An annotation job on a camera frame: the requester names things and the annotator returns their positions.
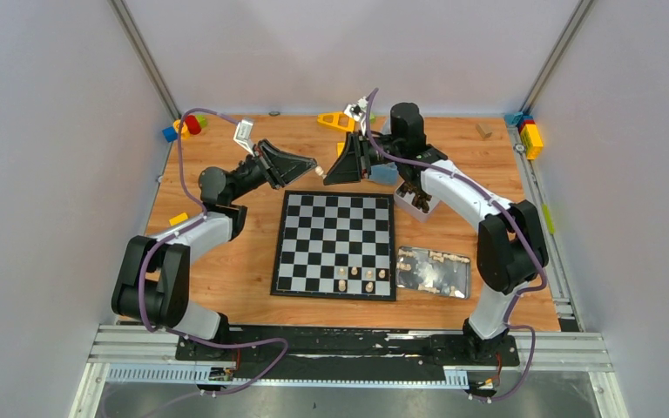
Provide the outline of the folding chess board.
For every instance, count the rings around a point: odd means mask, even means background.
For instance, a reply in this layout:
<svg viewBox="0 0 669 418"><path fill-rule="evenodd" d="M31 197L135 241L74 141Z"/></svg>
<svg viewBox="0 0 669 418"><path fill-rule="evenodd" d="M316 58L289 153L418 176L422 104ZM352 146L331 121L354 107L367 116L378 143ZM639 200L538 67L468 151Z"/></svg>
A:
<svg viewBox="0 0 669 418"><path fill-rule="evenodd" d="M394 301L395 201L389 194L286 192L270 293L341 300ZM346 270L345 277L338 269ZM350 275L352 267L359 274ZM373 279L366 272L373 269ZM385 269L384 280L378 271ZM338 281L348 289L338 291ZM374 292L366 284L373 281Z"/></svg>

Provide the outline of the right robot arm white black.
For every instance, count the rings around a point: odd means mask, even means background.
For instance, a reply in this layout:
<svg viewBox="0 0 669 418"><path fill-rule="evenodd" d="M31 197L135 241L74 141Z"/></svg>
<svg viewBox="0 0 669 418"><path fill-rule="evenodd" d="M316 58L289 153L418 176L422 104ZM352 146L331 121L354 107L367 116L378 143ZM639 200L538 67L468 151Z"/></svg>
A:
<svg viewBox="0 0 669 418"><path fill-rule="evenodd" d="M414 103L392 106L386 133L372 130L367 98L347 105L344 114L357 126L347 134L343 151L324 177L325 185L360 182L373 167L393 162L417 196L444 203L476 231L476 264L483 287L476 309L464 322L462 343L468 360L485 363L510 330L519 298L547 285L549 258L537 207L490 192L458 169L429 144Z"/></svg>

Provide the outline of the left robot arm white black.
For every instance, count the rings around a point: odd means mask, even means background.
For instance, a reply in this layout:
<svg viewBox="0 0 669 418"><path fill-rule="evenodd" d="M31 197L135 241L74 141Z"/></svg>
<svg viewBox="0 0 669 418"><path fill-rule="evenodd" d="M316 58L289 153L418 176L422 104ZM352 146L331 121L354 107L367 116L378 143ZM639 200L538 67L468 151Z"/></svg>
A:
<svg viewBox="0 0 669 418"><path fill-rule="evenodd" d="M291 185L317 166L313 158L284 152L262 139L235 169L207 167L198 178L200 214L161 233L128 241L111 310L151 329L197 337L208 358L225 358L232 348L228 319L191 301L191 267L243 230L247 208L235 205L236 199L265 184L274 190Z"/></svg>

